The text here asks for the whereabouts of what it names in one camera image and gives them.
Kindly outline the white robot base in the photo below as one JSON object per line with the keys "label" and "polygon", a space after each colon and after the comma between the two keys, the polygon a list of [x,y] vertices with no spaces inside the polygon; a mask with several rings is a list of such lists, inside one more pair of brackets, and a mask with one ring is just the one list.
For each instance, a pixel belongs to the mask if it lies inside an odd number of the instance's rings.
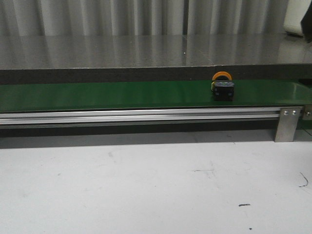
{"label": "white robot base", "polygon": [[301,21],[305,16],[311,0],[289,0],[284,18],[283,28],[286,33],[303,37]]}

